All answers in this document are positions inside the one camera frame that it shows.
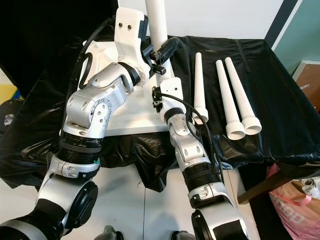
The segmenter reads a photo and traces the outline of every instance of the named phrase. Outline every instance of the black plastic sheet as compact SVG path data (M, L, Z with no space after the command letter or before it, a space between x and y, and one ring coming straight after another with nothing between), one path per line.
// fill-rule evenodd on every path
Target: black plastic sheet
M202 54L208 125L213 143L231 169L276 162L294 178L317 174L320 166L320 117L264 40L185 36L171 58L182 82L184 100L193 103L195 54ZM50 61L5 133L0 149L0 177L12 188L39 187L46 173L47 152L54 151L62 123L68 77L81 39L66 45ZM226 137L226 119L215 62L231 57L260 119L261 133L237 141ZM202 131L203 142L207 137ZM101 166L135 164L147 188L161 192L170 168L177 167L168 132L105 137Z

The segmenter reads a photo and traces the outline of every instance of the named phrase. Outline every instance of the white floor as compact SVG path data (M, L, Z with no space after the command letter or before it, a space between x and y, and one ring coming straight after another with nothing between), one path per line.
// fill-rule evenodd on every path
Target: white floor
M227 191L244 218L249 239L259 240L249 203L239 205L237 202L237 196L244 192L238 170L225 170L223 175ZM121 231L125 240L169 240L173 231L194 232L191 224L194 210L179 169L168 172L167 186L161 193L144 187L134 165L101 168L94 182L99 194L91 218L63 237L64 240L93 240L105 225ZM11 189L0 180L0 223L30 213L36 196L34 187Z

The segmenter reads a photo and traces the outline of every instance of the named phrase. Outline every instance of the white platform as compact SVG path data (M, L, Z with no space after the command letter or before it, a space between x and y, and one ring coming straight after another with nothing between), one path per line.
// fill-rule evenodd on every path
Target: white platform
M223 174L227 191L244 218L249 239L259 240L250 204L237 202L237 196L244 192L238 170L224 170ZM134 165L101 168L94 181L99 194L91 218L63 240L93 240L105 225L121 231L125 240L169 240L172 231L178 230L193 233L191 214L194 210L179 169L168 172L167 186L161 193L145 189ZM30 213L36 196L34 187L10 189L0 180L0 223Z
M93 55L87 80L110 63L118 62L118 52L113 41L92 42L87 52L91 52ZM152 88L154 86L157 86L155 75L143 88L134 87L134 92L112 115L105 133L106 136L168 131L167 124L152 105Z

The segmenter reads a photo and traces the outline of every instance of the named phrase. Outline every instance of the white wall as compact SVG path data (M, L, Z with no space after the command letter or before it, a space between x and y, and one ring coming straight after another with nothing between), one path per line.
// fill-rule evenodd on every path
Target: white wall
M167 30L174 36L264 39L283 0L165 0ZM145 0L118 0L147 14Z

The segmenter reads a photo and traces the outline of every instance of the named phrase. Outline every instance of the teal wall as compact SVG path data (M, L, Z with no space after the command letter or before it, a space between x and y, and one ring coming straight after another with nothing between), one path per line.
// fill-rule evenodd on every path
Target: teal wall
M320 0L303 0L274 50L292 75L302 60L320 61Z

